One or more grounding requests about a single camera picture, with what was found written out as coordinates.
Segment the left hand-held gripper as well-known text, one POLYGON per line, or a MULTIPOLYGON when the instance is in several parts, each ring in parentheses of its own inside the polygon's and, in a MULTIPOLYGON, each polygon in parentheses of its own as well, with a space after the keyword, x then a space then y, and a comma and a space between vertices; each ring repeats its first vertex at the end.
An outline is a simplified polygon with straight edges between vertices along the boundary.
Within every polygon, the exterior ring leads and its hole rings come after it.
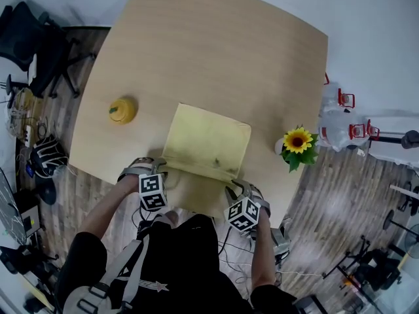
POLYGON ((158 211, 168 205, 166 180, 168 172, 162 167, 166 165, 163 158, 136 158, 122 170, 117 181, 127 175, 139 176, 139 197, 141 206, 146 211, 158 211))

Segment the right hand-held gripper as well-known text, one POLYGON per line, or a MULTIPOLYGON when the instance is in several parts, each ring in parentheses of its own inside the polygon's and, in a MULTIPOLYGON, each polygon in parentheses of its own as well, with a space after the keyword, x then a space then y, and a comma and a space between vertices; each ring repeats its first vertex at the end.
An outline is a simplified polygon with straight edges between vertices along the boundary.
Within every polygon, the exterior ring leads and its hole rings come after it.
POLYGON ((242 192, 237 195, 231 187, 225 186, 225 196, 229 207, 225 209, 224 216, 232 228, 244 233, 257 225, 261 207, 270 216, 270 204, 253 184, 243 179, 232 179, 231 182, 240 187, 242 192))

